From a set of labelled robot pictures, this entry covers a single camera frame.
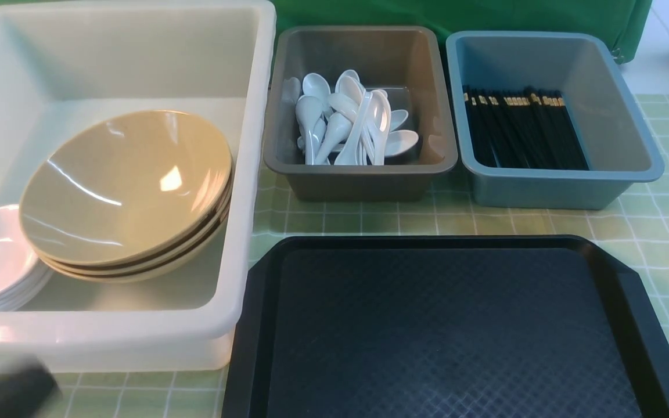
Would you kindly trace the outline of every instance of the bowl rim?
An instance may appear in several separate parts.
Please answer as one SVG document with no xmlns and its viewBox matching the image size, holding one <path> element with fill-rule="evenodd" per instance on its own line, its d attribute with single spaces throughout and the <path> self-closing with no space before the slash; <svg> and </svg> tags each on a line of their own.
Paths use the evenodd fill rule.
<svg viewBox="0 0 669 418">
<path fill-rule="evenodd" d="M 134 252 L 133 254 L 131 254 L 130 256 L 127 256 L 127 257 L 119 257 L 117 259 L 115 257 L 111 257 L 109 259 L 108 258 L 104 258 L 104 259 L 101 259 L 101 260 L 92 259 L 92 260 L 88 260 L 88 261 L 75 262 L 74 260 L 68 260 L 64 257 L 54 257 L 54 255 L 50 254 L 48 251 L 43 251 L 43 249 L 41 249 L 39 246 L 37 246 L 37 244 L 35 244 L 32 240 L 30 240 L 30 237 L 27 233 L 27 230 L 24 227 L 24 223 L 22 222 L 22 218 L 24 217 L 23 214 L 24 214 L 24 212 L 26 212 L 26 211 L 22 210 L 22 208 L 23 208 L 22 203 L 24 202 L 24 199 L 26 199 L 27 191 L 29 191 L 30 187 L 33 185 L 35 177 L 37 177 L 39 172 L 44 170 L 45 166 L 48 164 L 48 161 L 50 161 L 53 158 L 53 156 L 55 156 L 59 152 L 63 151 L 64 148 L 66 148 L 66 146 L 68 146 L 70 143 L 74 143 L 75 141 L 79 140 L 83 135 L 87 134 L 88 132 L 90 132 L 94 129 L 98 129 L 100 127 L 103 127 L 104 125 L 108 124 L 109 122 L 130 119 L 132 117 L 137 117 L 137 116 L 144 116 L 144 114 L 180 114 L 183 117 L 191 117 L 192 119 L 195 119 L 196 121 L 202 121 L 203 124 L 207 125 L 208 127 L 210 127 L 213 130 L 216 130 L 218 132 L 218 134 L 220 134 L 221 137 L 223 137 L 223 141 L 221 141 L 222 144 L 219 143 L 218 148 L 223 149 L 225 151 L 224 154 L 228 155 L 229 170 L 228 170 L 228 172 L 226 172 L 226 171 L 224 172 L 225 173 L 225 178 L 223 180 L 223 183 L 221 184 L 220 193 L 217 193 L 216 196 L 213 197 L 213 199 L 208 201 L 208 203 L 202 209 L 202 211 L 199 211 L 199 216 L 197 216 L 196 219 L 193 220 L 193 222 L 189 222 L 188 225 L 185 225 L 180 230 L 175 231 L 175 233 L 173 233 L 173 235 L 171 236 L 171 238 L 169 238 L 169 240 L 164 241 L 164 242 L 159 243 L 159 244 L 154 244 L 154 246 L 151 246 L 149 248 L 143 248 L 140 251 Z M 159 249 L 164 248 L 165 246 L 167 246 L 167 244 L 172 244 L 172 243 L 175 243 L 178 240 L 181 240 L 184 236 L 186 236 L 189 233 L 189 231 L 192 231 L 193 228 L 196 227 L 197 224 L 199 224 L 199 222 L 202 222 L 202 220 L 205 219 L 208 212 L 212 211 L 213 209 L 215 209 L 216 206 L 218 206 L 218 203 L 220 203 L 220 199 L 223 198 L 223 196 L 225 195 L 224 191 L 228 188 L 228 185 L 230 185 L 230 183 L 233 182 L 233 179 L 232 179 L 233 170 L 234 170 L 233 156 L 231 155 L 231 148 L 228 145 L 228 141 L 226 140 L 226 137 L 218 129 L 218 127 L 215 126 L 215 124 L 213 124 L 210 121 L 207 121 L 207 119 L 205 119 L 202 116 L 199 116 L 198 114 L 188 113 L 188 112 L 185 112 L 185 111 L 177 111 L 177 110 L 172 110 L 172 109 L 149 109 L 149 110 L 131 111 L 131 112 L 128 112 L 128 113 L 119 114 L 119 116 L 110 117 L 109 119 L 105 119 L 103 121 L 96 122 L 96 124 L 92 124 L 90 127 L 87 127 L 86 129 L 83 129 L 82 131 L 80 131 L 76 135 L 69 138 L 69 140 L 66 140 L 64 143 L 59 145 L 58 148 L 56 148 L 56 150 L 53 151 L 53 153 L 48 155 L 48 158 L 43 160 L 43 162 L 35 170 L 35 173 L 29 178 L 29 180 L 27 180 L 26 187 L 24 188 L 24 190 L 23 190 L 23 192 L 20 196 L 19 212 L 18 212 L 19 227 L 22 230 L 22 235 L 27 240 L 27 243 L 30 244 L 33 247 L 33 249 L 35 250 L 35 252 L 37 252 L 37 254 L 46 255 L 49 259 L 56 260 L 58 262 L 61 262 L 62 264 L 72 265 L 72 266 L 88 266 L 88 267 L 99 267 L 99 266 L 107 266 L 107 265 L 114 265 L 114 264 L 126 264 L 127 262 L 132 262 L 134 260 L 139 260 L 139 259 L 146 258 L 149 255 L 156 253 L 156 251 L 158 251 Z"/>
</svg>

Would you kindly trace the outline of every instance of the tray rim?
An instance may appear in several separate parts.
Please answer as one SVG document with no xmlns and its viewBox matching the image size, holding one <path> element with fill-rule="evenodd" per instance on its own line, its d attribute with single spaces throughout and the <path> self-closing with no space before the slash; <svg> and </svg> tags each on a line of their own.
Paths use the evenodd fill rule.
<svg viewBox="0 0 669 418">
<path fill-rule="evenodd" d="M 301 242 L 305 243 L 303 248 L 300 246 Z M 456 242 L 463 243 L 463 245 L 449 245 Z M 534 247 L 519 246 L 521 243 L 528 242 L 541 243 L 542 245 Z M 268 299 L 274 297 L 279 283 L 271 283 L 268 277 L 274 269 L 281 266 L 282 259 L 285 257 L 279 257 L 279 255 L 287 256 L 299 250 L 337 249 L 332 248 L 332 246 L 340 246 L 339 249 L 349 251 L 353 249 L 379 249 L 376 246 L 378 243 L 387 243 L 387 249 L 414 248 L 409 244 L 419 243 L 422 244 L 419 246 L 420 249 L 565 248 L 574 251 L 574 248 L 576 248 L 578 249 L 577 252 L 589 251 L 585 257 L 586 260 L 589 263 L 592 260 L 592 262 L 608 264 L 610 272 L 616 278 L 618 289 L 623 293 L 627 303 L 623 310 L 630 315 L 629 320 L 634 321 L 635 325 L 635 329 L 628 330 L 628 333 L 639 339 L 637 344 L 641 344 L 642 349 L 646 352 L 644 359 L 639 358 L 637 360 L 648 361 L 647 365 L 649 367 L 645 367 L 645 369 L 651 369 L 650 371 L 656 379 L 654 383 L 656 389 L 659 389 L 659 394 L 647 394 L 645 399 L 642 399 L 641 392 L 635 390 L 643 416 L 657 418 L 669 416 L 669 343 L 650 303 L 647 291 L 643 287 L 639 273 L 607 253 L 597 244 L 576 235 L 289 236 L 284 238 L 250 268 L 249 278 L 247 278 L 249 281 L 247 283 L 247 294 L 244 297 L 245 310 L 242 311 L 234 335 L 228 379 L 226 380 L 226 402 L 224 402 L 222 410 L 223 416 L 228 418 L 261 418 L 266 416 L 269 374 L 263 375 L 263 381 L 257 383 L 256 373 L 260 372 L 261 369 L 263 373 L 269 373 L 271 368 L 271 365 L 264 364 L 264 360 L 261 365 L 258 355 L 260 349 L 264 348 L 263 344 L 268 344 L 270 350 L 273 348 L 274 326 L 268 326 L 268 328 L 272 328 L 272 330 L 269 330 L 263 328 L 262 323 L 264 312 L 269 312 L 269 309 L 276 309 L 276 306 L 274 306 L 276 301 L 268 301 Z M 566 243 L 567 246 L 561 246 L 560 244 L 554 246 L 553 243 Z M 480 244 L 480 246 L 471 246 L 470 244 Z M 598 294 L 600 294 L 598 284 L 595 283 L 595 286 L 598 289 Z M 607 304 L 603 304 L 606 316 L 610 316 L 607 306 Z M 611 331 L 618 346 L 621 336 L 613 330 L 613 325 L 611 326 Z M 627 375 L 632 380 L 631 367 L 628 367 L 621 350 L 619 350 L 619 354 L 621 354 Z M 654 399 L 658 396 L 662 402 Z"/>
</svg>

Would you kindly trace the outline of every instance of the black chopsticks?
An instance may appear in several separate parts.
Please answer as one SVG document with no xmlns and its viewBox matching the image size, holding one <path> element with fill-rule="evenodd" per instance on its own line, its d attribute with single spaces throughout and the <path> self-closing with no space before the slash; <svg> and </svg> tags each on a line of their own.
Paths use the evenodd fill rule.
<svg viewBox="0 0 669 418">
<path fill-rule="evenodd" d="M 559 91 L 464 87 L 476 161 L 487 167 L 589 170 Z"/>
</svg>

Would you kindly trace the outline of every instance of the black tray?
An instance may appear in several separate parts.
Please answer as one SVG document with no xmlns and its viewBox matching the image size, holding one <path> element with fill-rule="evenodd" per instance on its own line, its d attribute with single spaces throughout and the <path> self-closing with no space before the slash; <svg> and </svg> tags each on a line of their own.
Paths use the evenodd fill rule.
<svg viewBox="0 0 669 418">
<path fill-rule="evenodd" d="M 250 271 L 222 415 L 664 418 L 669 346 L 578 236 L 296 237 Z"/>
</svg>

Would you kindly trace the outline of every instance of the green backdrop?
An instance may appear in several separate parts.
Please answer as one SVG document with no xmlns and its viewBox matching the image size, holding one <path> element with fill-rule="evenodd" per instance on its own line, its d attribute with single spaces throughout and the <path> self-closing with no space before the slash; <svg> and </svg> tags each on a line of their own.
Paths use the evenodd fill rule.
<svg viewBox="0 0 669 418">
<path fill-rule="evenodd" d="M 0 0 L 29 3 L 33 0 Z M 582 32 L 619 63 L 634 58 L 652 0 L 273 0 L 278 30 L 302 24 L 418 24 L 443 42 L 453 32 Z"/>
</svg>

